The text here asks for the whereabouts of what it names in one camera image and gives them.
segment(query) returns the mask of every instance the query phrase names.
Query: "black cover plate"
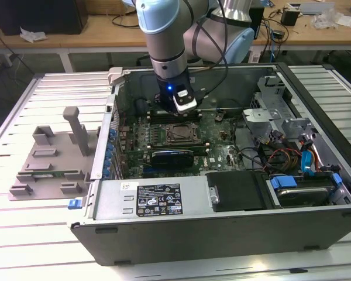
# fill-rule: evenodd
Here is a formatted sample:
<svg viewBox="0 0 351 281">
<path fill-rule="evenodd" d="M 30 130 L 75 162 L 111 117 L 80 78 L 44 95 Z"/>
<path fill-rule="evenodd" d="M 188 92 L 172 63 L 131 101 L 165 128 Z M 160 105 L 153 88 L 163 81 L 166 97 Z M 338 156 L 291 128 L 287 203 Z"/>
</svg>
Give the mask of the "black cover plate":
<svg viewBox="0 0 351 281">
<path fill-rule="evenodd" d="M 208 185 L 216 187 L 219 203 L 216 212 L 266 210 L 255 172 L 232 171 L 208 173 Z"/>
</svg>

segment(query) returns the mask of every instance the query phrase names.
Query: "circuit board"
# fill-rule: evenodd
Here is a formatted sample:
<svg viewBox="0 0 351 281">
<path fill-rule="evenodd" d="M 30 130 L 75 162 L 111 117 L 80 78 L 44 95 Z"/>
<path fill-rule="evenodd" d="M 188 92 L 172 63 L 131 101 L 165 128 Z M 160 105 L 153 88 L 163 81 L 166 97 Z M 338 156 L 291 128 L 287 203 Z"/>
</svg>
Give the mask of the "circuit board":
<svg viewBox="0 0 351 281">
<path fill-rule="evenodd" d="M 232 143 L 232 119 L 215 122 L 216 113 L 204 113 L 196 122 L 153 124 L 145 116 L 128 118 L 121 127 L 126 179 L 199 176 L 210 171 L 244 170 Z M 156 151 L 192 151 L 191 167 L 162 169 L 150 158 Z"/>
</svg>

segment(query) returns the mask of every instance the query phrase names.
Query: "table leg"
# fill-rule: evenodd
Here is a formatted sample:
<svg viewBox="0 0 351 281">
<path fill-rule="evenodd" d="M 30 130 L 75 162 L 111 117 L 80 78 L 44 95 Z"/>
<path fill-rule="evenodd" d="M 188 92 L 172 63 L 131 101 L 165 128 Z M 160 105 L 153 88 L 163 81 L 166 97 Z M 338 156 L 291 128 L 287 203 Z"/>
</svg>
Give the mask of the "table leg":
<svg viewBox="0 0 351 281">
<path fill-rule="evenodd" d="M 248 62 L 259 63 L 260 56 L 261 56 L 261 47 L 252 46 Z"/>
<path fill-rule="evenodd" d="M 12 61 L 10 59 L 10 56 L 11 56 L 10 54 L 0 54 L 0 61 L 6 67 L 12 67 L 13 66 Z"/>
<path fill-rule="evenodd" d="M 70 54 L 68 54 L 68 53 L 59 53 L 58 55 L 61 58 L 61 62 L 63 63 L 65 72 L 66 73 L 68 73 L 68 72 L 75 72 L 73 64 L 71 63 L 71 60 L 70 60 Z"/>
<path fill-rule="evenodd" d="M 107 53 L 106 58 L 108 59 L 108 66 L 109 68 L 113 67 L 113 54 Z"/>
<path fill-rule="evenodd" d="M 314 58 L 311 60 L 312 64 L 318 64 L 317 61 L 320 58 L 321 51 L 316 51 Z"/>
</svg>

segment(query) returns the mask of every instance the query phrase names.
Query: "sticker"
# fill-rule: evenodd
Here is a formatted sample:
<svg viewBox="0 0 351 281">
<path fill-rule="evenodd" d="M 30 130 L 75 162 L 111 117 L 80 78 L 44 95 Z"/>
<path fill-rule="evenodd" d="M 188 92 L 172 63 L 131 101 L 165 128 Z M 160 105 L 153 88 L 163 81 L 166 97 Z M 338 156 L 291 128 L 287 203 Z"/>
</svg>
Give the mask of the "sticker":
<svg viewBox="0 0 351 281">
<path fill-rule="evenodd" d="M 121 190 L 136 190 L 139 183 L 135 181 L 128 181 L 126 183 L 121 183 Z"/>
<path fill-rule="evenodd" d="M 136 214 L 138 217 L 183 214 L 181 188 L 178 183 L 152 186 L 135 184 L 137 189 Z"/>
</svg>

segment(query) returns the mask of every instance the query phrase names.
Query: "motherboard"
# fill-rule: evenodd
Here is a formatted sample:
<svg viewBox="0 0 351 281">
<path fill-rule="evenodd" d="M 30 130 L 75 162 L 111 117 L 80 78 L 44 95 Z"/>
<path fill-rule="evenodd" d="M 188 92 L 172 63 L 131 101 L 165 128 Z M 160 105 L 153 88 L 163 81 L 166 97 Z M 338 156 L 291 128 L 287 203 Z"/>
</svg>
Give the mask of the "motherboard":
<svg viewBox="0 0 351 281">
<path fill-rule="evenodd" d="M 216 112 L 189 116 L 178 123 L 171 116 L 124 118 L 119 129 L 126 160 L 123 178 L 199 176 L 212 171 L 244 170 L 233 146 L 235 120 L 218 118 Z"/>
</svg>

